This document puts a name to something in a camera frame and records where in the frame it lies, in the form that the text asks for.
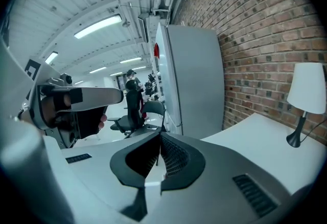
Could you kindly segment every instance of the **fluorescent light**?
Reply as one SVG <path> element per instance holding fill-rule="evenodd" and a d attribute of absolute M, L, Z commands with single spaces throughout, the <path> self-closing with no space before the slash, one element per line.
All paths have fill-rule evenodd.
<path fill-rule="evenodd" d="M 77 39 L 80 39 L 84 37 L 85 35 L 88 35 L 90 33 L 93 33 L 101 28 L 104 28 L 106 26 L 110 26 L 112 24 L 121 22 L 122 18 L 120 15 L 114 15 L 109 18 L 102 19 L 100 21 L 97 21 L 96 23 L 91 24 L 90 26 L 84 28 L 83 30 L 79 31 L 78 33 L 74 34 L 74 36 Z"/>
<path fill-rule="evenodd" d="M 142 60 L 142 58 L 141 57 L 137 57 L 137 58 L 133 58 L 133 59 L 121 61 L 121 63 L 128 63 L 128 62 L 139 61 L 139 60 Z"/>
<path fill-rule="evenodd" d="M 115 75 L 120 75 L 120 74 L 123 74 L 123 73 L 122 72 L 117 72 L 117 73 L 111 74 L 110 76 L 115 76 Z"/>
<path fill-rule="evenodd" d="M 51 63 L 53 59 L 57 57 L 58 53 L 57 52 L 52 52 L 50 56 L 45 60 L 47 64 Z"/>
<path fill-rule="evenodd" d="M 94 70 L 94 71 L 90 71 L 90 73 L 94 73 L 94 72 L 96 72 L 96 71 L 100 71 L 100 70 L 103 70 L 103 69 L 106 69 L 107 67 L 102 67 L 102 68 L 99 68 L 99 69 L 96 69 L 96 70 Z"/>
<path fill-rule="evenodd" d="M 139 70 L 139 69 L 144 69 L 144 68 L 147 68 L 147 67 L 146 66 L 142 66 L 142 67 L 134 68 L 132 70 Z"/>

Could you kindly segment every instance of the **ceiling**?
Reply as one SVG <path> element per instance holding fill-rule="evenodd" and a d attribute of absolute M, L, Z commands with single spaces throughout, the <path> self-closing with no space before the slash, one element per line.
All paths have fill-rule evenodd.
<path fill-rule="evenodd" d="M 138 16 L 151 12 L 155 0 L 16 0 L 10 13 L 10 51 L 24 67 L 30 57 L 45 60 L 53 51 L 51 65 L 60 72 L 82 77 L 106 66 L 106 72 L 151 67 Z M 74 34 L 103 18 L 120 14 L 128 28 L 117 23 L 81 39 Z M 142 57 L 132 64 L 120 61 Z"/>

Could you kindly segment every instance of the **black lamp base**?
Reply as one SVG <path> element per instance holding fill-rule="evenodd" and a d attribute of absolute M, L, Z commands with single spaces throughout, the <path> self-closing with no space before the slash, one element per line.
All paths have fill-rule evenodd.
<path fill-rule="evenodd" d="M 305 124 L 305 121 L 306 121 L 305 117 L 300 117 L 300 120 L 298 122 L 298 125 L 297 125 L 295 131 L 286 137 L 288 144 L 294 148 L 299 148 L 301 145 L 300 135 L 301 135 L 303 125 Z"/>

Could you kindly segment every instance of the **brick wall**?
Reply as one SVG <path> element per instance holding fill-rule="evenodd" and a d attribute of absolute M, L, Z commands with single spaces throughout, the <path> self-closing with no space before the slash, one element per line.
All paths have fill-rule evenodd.
<path fill-rule="evenodd" d="M 253 112 L 293 128 L 287 103 L 294 64 L 327 64 L 325 32 L 309 0 L 183 0 L 175 24 L 214 29 L 224 64 L 224 129 Z M 324 119 L 309 114 L 304 133 Z M 327 144 L 327 123 L 310 135 Z"/>

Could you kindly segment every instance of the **white refrigerator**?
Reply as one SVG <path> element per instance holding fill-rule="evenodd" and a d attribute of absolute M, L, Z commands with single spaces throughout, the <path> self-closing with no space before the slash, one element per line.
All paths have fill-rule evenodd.
<path fill-rule="evenodd" d="M 159 24 L 156 43 L 169 131 L 197 139 L 220 132 L 224 71 L 215 31 Z"/>

